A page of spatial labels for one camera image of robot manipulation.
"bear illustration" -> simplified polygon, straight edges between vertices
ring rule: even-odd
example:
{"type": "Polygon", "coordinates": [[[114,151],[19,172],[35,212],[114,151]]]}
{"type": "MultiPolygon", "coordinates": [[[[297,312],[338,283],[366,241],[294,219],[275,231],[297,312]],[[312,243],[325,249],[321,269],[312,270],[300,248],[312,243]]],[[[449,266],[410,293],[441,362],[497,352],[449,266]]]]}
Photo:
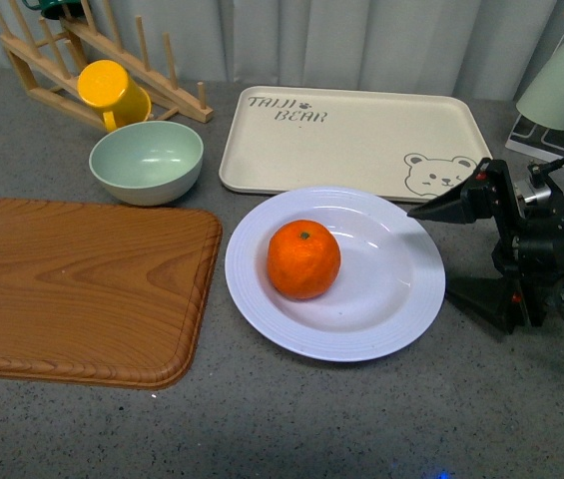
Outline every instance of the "bear illustration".
{"type": "Polygon", "coordinates": [[[467,157],[439,160],[411,153],[404,160],[410,166],[405,185],[422,198],[436,198],[444,194],[466,180],[477,167],[474,160],[467,157]]]}

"countertop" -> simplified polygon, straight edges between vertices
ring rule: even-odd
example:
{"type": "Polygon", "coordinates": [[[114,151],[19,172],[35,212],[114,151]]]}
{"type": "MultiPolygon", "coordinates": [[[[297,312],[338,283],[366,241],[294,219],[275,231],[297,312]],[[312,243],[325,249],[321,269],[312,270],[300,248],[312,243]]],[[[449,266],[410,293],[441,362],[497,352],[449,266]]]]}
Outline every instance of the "countertop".
{"type": "MultiPolygon", "coordinates": [[[[206,155],[197,184],[169,206],[213,212],[224,228],[191,369],[158,391],[0,379],[0,477],[564,477],[564,323],[554,313],[505,335],[446,300],[412,344],[353,364],[286,351],[243,318],[226,248],[269,197],[229,191],[218,170],[245,87],[207,85],[207,124],[172,119],[201,135],[206,155]]],[[[513,104],[463,100],[493,157],[521,178],[529,157],[504,147],[513,104]]],[[[88,167],[103,135],[0,70],[0,198],[116,204],[88,167]]],[[[553,179],[564,191],[564,170],[553,179]]],[[[421,224],[446,271],[496,276],[492,221],[421,224]]]]}

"mandarin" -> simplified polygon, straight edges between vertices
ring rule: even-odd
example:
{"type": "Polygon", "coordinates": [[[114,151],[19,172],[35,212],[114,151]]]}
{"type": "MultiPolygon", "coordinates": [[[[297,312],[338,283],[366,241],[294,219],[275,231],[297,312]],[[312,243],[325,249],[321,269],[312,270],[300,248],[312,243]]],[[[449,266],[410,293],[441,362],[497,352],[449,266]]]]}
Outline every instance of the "mandarin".
{"type": "Polygon", "coordinates": [[[267,258],[269,279],[277,291],[292,299],[325,293],[341,266],[341,252],[332,233],[312,220],[283,225],[271,237],[267,258]]]}

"bowl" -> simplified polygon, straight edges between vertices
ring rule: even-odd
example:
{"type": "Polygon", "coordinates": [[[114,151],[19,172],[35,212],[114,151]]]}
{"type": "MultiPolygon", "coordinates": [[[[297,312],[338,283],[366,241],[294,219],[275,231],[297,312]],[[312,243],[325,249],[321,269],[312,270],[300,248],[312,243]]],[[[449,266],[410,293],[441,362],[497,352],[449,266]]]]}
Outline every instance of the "bowl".
{"type": "Polygon", "coordinates": [[[195,131],[156,120],[105,136],[93,147],[89,167],[118,200],[151,207],[176,200],[193,186],[203,153],[204,143],[195,131]]]}

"beige tray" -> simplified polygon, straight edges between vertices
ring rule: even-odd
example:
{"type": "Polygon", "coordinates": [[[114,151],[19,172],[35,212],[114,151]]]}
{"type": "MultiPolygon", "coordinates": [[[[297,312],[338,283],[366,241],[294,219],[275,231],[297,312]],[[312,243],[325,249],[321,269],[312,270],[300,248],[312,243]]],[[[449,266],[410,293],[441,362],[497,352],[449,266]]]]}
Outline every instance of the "beige tray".
{"type": "Polygon", "coordinates": [[[252,87],[220,166],[236,192],[342,186],[425,202],[490,152],[463,102],[439,96],[252,87]]]}
{"type": "Polygon", "coordinates": [[[173,384],[221,237],[204,211],[0,200],[0,377],[173,384]]]}

